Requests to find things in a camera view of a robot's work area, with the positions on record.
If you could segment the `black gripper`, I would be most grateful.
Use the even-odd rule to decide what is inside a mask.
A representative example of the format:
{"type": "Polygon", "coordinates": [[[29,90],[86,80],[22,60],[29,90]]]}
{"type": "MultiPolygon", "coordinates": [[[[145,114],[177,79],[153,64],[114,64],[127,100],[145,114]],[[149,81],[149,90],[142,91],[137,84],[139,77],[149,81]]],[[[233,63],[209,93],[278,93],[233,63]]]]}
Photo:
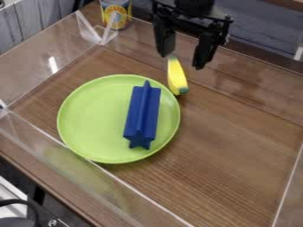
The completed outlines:
{"type": "Polygon", "coordinates": [[[216,0],[153,0],[153,25],[157,50],[166,58],[176,50],[176,30],[198,35],[193,66],[205,68],[220,45],[229,40],[232,15],[216,5],[216,0]]]}

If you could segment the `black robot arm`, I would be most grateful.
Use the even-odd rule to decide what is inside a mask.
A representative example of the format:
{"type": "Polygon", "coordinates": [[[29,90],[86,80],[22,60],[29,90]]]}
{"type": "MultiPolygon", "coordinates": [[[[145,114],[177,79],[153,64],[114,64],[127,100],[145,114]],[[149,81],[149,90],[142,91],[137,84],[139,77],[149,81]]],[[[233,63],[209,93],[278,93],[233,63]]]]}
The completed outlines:
{"type": "Polygon", "coordinates": [[[197,35],[193,66],[197,70],[204,69],[213,61],[218,47],[229,41],[233,17],[220,11],[216,0],[173,0],[173,4],[153,0],[151,11],[161,56],[168,57],[176,50],[177,31],[197,35]]]}

